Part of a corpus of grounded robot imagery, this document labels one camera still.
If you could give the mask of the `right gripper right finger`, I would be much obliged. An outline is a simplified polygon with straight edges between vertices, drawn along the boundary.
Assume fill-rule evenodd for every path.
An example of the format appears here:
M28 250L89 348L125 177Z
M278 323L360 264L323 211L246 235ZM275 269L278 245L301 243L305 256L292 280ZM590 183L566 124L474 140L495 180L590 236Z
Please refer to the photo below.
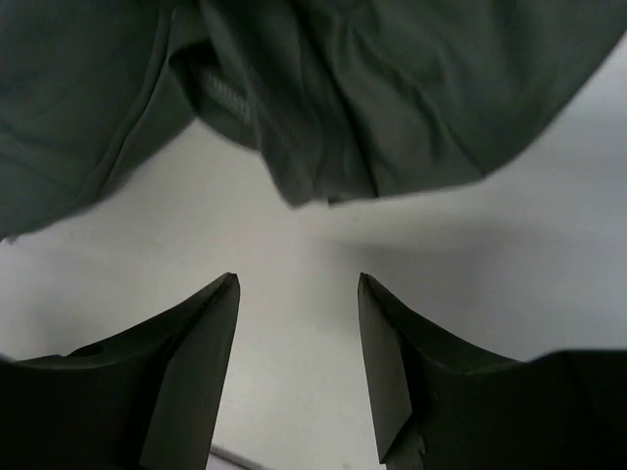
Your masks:
M488 352L358 286L378 458L388 469L622 469L626 354Z

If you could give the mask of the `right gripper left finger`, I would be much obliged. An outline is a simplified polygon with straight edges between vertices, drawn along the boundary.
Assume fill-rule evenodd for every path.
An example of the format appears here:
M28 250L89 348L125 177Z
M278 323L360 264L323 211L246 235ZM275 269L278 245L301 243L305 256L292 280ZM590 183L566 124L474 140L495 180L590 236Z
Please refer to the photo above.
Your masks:
M239 303L226 273L70 354L3 360L2 467L205 468Z

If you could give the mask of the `dark grey t-shirt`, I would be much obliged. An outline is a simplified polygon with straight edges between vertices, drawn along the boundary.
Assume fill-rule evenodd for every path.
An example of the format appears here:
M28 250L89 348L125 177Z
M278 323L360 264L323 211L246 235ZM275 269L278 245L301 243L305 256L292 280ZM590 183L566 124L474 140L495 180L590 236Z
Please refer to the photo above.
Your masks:
M1 234L102 201L194 120L293 208L473 183L625 33L622 1L5 1Z

